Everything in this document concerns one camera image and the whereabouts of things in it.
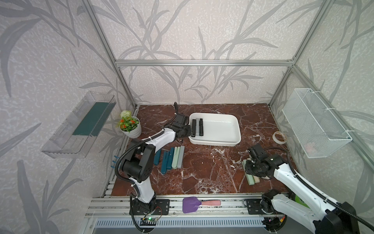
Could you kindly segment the beige pliers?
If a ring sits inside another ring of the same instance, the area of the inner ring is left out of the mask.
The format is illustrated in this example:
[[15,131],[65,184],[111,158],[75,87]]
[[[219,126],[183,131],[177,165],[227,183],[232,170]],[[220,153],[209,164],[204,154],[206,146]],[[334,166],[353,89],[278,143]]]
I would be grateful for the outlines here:
[[253,176],[255,183],[260,183],[260,178],[257,176]]

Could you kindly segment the mint green pliers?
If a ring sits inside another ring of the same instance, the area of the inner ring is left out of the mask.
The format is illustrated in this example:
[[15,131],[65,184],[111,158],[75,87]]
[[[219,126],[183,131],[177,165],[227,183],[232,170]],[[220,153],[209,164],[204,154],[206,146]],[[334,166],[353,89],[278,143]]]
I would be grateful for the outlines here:
[[246,180],[247,180],[247,182],[248,182],[248,185],[255,185],[255,179],[254,179],[254,177],[253,177],[253,175],[250,175],[250,174],[248,174],[247,172],[246,172],[246,160],[243,160],[242,161],[242,166],[243,166],[243,170],[244,170],[244,174],[245,174],[245,178],[246,178]]

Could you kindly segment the white rectangular storage tray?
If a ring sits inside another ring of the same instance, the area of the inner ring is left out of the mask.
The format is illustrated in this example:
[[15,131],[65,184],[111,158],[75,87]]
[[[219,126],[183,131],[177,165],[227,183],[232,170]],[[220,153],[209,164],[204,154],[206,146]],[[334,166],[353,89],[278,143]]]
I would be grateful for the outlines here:
[[[204,122],[204,135],[199,136],[199,119]],[[189,137],[192,144],[233,147],[240,143],[241,132],[238,119],[234,115],[193,113],[190,124],[196,119],[196,137]]]

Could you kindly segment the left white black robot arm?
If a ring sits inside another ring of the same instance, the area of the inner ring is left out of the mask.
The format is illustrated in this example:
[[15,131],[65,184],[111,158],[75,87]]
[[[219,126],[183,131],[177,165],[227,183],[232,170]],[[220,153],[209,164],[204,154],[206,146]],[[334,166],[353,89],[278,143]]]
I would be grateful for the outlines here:
[[138,201],[144,204],[152,203],[156,198],[150,181],[155,153],[176,139],[191,136],[191,133],[189,116],[175,113],[160,132],[130,142],[129,149],[116,161],[116,177],[133,186]]

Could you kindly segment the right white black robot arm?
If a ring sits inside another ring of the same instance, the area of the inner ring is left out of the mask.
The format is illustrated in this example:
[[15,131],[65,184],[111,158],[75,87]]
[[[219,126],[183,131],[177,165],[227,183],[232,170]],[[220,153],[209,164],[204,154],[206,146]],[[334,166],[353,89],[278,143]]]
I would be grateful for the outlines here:
[[284,214],[315,234],[358,234],[359,224],[374,229],[372,224],[356,214],[352,205],[339,203],[297,173],[289,151],[282,151],[286,153],[286,159],[278,154],[270,155],[260,144],[251,146],[245,172],[262,179],[280,181],[291,195],[299,197],[305,205],[272,189],[262,194],[260,206],[265,214]]

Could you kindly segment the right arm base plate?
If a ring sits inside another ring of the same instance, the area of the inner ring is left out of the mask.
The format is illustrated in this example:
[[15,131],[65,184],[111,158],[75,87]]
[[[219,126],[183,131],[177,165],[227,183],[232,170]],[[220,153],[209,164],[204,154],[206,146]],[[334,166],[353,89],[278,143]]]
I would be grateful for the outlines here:
[[245,199],[243,204],[247,208],[249,215],[284,215],[276,211],[270,201],[263,199]]

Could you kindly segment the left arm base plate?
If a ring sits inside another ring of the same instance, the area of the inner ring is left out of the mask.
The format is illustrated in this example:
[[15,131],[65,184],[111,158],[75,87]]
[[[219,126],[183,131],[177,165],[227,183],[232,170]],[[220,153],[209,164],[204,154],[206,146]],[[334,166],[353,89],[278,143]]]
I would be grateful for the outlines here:
[[138,199],[131,201],[130,215],[168,215],[169,199],[153,199],[150,203],[143,203]]

